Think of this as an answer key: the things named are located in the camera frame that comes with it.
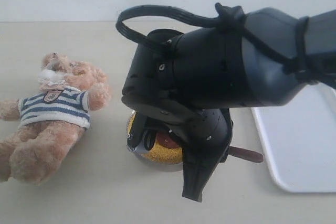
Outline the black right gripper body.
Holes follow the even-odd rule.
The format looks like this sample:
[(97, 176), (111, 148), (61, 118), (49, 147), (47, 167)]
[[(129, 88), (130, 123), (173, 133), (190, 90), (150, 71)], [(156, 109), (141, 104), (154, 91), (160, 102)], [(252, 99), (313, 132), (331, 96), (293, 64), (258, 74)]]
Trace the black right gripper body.
[(245, 102), (241, 36), (215, 28), (157, 29), (135, 42), (122, 102), (182, 140), (228, 138), (228, 110)]

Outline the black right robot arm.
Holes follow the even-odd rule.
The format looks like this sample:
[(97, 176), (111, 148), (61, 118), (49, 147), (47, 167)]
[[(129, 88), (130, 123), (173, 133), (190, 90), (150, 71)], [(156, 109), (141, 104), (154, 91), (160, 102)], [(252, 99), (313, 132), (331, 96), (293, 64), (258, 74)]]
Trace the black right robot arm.
[(137, 44), (122, 89), (132, 109), (128, 150), (157, 161), (156, 146), (179, 148), (182, 195), (198, 202), (228, 156), (263, 161), (231, 146), (231, 108), (281, 106), (308, 84), (335, 87), (335, 11), (294, 18), (274, 8), (215, 9), (217, 17), (207, 18), (141, 5), (116, 23)]

